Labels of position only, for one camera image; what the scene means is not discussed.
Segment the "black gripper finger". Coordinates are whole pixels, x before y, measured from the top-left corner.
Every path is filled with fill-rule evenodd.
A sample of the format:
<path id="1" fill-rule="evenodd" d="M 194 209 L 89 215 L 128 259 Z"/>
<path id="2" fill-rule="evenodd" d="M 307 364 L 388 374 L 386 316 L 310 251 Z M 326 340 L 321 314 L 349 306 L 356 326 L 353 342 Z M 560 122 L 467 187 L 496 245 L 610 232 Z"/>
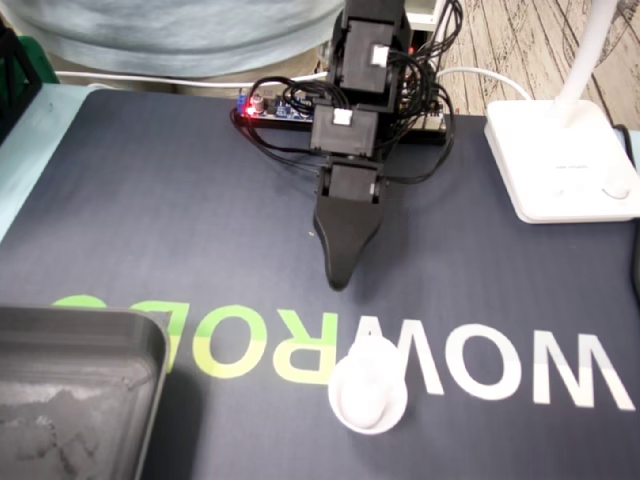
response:
<path id="1" fill-rule="evenodd" d="M 313 223 L 333 290 L 347 287 L 362 251 L 382 224 L 383 212 L 381 204 L 325 196 L 316 200 Z"/>

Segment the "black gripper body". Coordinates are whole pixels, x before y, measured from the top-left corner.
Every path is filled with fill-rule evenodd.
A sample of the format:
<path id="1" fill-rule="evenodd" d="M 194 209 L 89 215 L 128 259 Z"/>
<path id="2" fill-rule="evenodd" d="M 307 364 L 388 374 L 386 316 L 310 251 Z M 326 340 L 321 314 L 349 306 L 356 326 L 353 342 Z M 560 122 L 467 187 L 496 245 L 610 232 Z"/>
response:
<path id="1" fill-rule="evenodd" d="M 320 169 L 317 196 L 379 204 L 383 196 L 382 165 L 368 161 L 331 161 Z"/>

